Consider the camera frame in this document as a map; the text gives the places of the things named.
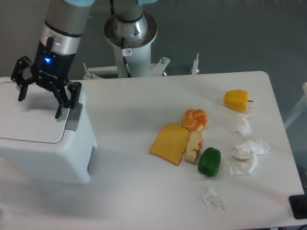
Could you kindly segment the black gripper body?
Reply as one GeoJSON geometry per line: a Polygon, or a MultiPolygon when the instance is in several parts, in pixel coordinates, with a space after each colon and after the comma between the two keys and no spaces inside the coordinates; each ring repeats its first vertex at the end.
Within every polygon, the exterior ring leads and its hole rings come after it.
{"type": "Polygon", "coordinates": [[[46,55],[45,46],[39,42],[34,63],[30,67],[34,82],[49,91],[52,91],[51,82],[54,82],[56,89],[64,89],[74,57],[75,54],[54,51],[46,55]]]}

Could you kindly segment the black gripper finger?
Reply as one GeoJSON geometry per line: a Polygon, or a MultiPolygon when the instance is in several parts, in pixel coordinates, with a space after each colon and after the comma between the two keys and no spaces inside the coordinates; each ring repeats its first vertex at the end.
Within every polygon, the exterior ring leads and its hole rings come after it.
{"type": "Polygon", "coordinates": [[[26,68],[30,68],[32,62],[29,57],[23,56],[16,61],[13,69],[11,80],[16,83],[17,89],[19,90],[18,101],[23,101],[26,98],[28,85],[34,83],[34,78],[24,78],[23,73],[26,68]]]}
{"type": "Polygon", "coordinates": [[[66,82],[50,81],[49,85],[59,103],[55,114],[55,118],[58,119],[62,114],[62,108],[73,109],[77,105],[82,84],[68,80],[66,82]]]}

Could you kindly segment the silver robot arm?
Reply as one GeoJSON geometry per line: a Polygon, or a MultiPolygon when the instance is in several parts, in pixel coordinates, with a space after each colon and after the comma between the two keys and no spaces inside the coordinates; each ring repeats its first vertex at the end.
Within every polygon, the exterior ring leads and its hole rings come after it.
{"type": "MultiPolygon", "coordinates": [[[[113,46],[118,76],[139,78],[151,76],[151,44],[157,35],[153,17],[144,12],[146,0],[112,0],[111,15],[104,33],[113,46]]],[[[68,74],[77,52],[93,1],[52,0],[34,61],[24,56],[16,61],[11,80],[19,89],[18,100],[25,99],[30,84],[54,94],[59,106],[74,108],[82,85],[72,82],[68,74]]]]}

